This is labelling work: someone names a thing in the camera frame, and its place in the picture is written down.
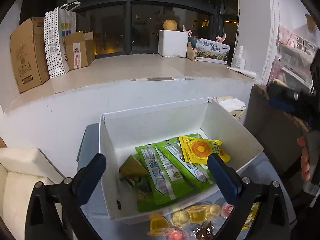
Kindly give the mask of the right hand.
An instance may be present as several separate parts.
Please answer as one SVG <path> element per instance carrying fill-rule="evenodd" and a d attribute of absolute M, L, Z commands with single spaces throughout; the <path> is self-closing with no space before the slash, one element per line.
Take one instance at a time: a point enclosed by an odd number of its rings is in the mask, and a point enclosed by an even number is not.
<path fill-rule="evenodd" d="M 301 136 L 297 139 L 297 144 L 302 148 L 302 155 L 300 159 L 302 179 L 304 181 L 308 181 L 310 179 L 310 163 L 306 138 Z"/>

